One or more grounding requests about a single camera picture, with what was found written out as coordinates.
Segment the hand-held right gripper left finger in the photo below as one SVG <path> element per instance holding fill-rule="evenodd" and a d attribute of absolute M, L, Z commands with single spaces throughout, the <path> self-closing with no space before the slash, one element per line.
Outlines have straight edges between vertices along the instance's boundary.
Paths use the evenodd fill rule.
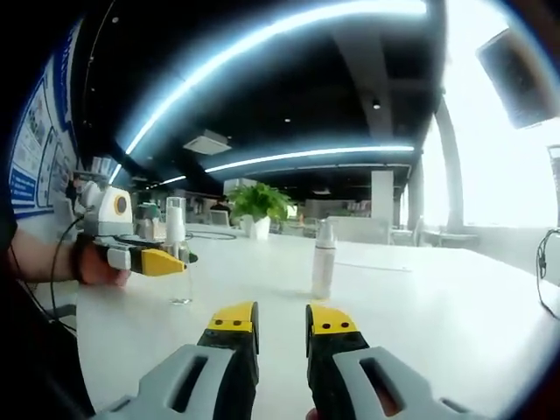
<path fill-rule="evenodd" d="M 258 303 L 218 310 L 186 344 L 96 419 L 250 419 L 259 382 Z"/>

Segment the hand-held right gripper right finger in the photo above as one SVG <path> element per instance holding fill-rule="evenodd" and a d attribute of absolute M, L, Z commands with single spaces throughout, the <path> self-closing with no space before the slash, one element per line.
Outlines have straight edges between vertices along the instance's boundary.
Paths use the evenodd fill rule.
<path fill-rule="evenodd" d="M 445 398 L 381 346 L 371 347 L 343 311 L 308 304 L 307 380 L 320 419 L 480 419 Z"/>

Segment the person's left hand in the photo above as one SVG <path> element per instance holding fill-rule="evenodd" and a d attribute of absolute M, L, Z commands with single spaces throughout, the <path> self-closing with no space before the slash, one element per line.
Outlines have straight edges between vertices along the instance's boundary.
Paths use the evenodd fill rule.
<path fill-rule="evenodd" d="M 80 259 L 80 273 L 84 284 L 123 287 L 129 277 L 129 270 L 110 267 L 93 244 L 87 245 Z"/>

